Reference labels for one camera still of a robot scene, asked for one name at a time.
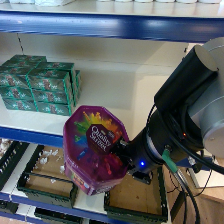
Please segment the stacked green boxes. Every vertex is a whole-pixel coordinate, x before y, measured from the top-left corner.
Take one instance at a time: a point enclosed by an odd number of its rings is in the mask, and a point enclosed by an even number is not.
[[[0,66],[0,95],[7,109],[70,116],[80,92],[81,73],[74,63],[15,55]]]
[[[40,61],[46,57],[15,55],[0,67],[0,95],[7,109],[36,111],[27,75]]]
[[[27,78],[39,112],[64,116],[74,112],[69,72],[33,69]]]
[[[74,102],[77,103],[81,91],[81,73],[75,70],[74,63],[62,62],[41,62],[37,66],[38,69],[60,70],[69,72]]]

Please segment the cardboard tray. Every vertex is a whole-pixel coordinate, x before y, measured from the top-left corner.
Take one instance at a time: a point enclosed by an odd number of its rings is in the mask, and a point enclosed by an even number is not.
[[[162,223],[168,220],[162,168],[153,172],[150,185],[126,175],[121,184],[105,193],[104,209],[109,218],[131,223]]]
[[[46,158],[43,152],[50,150],[59,151],[56,156],[48,156],[47,163],[41,164],[40,160]],[[60,173],[63,165],[62,149],[38,145],[20,176],[17,189],[31,200],[72,208],[78,188],[64,173]]]
[[[29,143],[14,141],[0,159],[0,190],[3,189]]]
[[[60,213],[60,212],[54,212],[42,208],[36,208],[34,215],[36,217],[41,218],[44,222],[50,223],[50,224],[81,224],[82,218]]]
[[[15,214],[18,209],[18,206],[19,206],[19,204],[0,200],[0,211],[1,212]]]

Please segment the purple tin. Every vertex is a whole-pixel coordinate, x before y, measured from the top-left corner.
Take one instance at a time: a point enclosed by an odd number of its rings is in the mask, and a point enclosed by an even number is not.
[[[104,107],[81,106],[64,126],[65,174],[87,195],[119,184],[127,166],[113,153],[116,142],[129,141],[123,123]]]

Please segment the upper shelf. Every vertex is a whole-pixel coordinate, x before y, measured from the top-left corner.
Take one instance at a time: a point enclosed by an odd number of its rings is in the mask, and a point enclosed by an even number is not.
[[[1,4],[0,31],[178,42],[224,36],[221,4],[99,2],[61,7]]]

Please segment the blue shelf strip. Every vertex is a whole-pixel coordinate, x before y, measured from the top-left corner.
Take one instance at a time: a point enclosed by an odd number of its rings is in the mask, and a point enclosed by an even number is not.
[[[224,18],[0,11],[0,32],[204,43]]]
[[[74,215],[74,216],[78,216],[78,217],[83,217],[83,218],[88,218],[88,219],[93,219],[93,220],[98,220],[101,222],[106,222],[106,223],[111,223],[111,224],[128,224],[127,222],[110,219],[105,214],[80,210],[80,209],[76,209],[76,208],[71,209],[71,208],[65,208],[62,206],[46,204],[43,202],[33,201],[33,200],[30,200],[29,198],[20,197],[20,196],[16,196],[16,195],[12,195],[12,201],[15,203],[32,205],[32,206],[36,206],[38,208],[48,209],[51,211],[61,212],[61,213]]]
[[[6,217],[6,218],[9,218],[9,219],[17,219],[17,220],[20,220],[20,221],[26,221],[25,220],[25,216],[17,215],[17,214],[10,214],[10,213],[6,213],[6,212],[0,212],[0,216]]]
[[[62,148],[63,137],[40,132],[0,127],[0,138]]]
[[[9,194],[5,194],[5,193],[0,192],[0,200],[10,202]]]

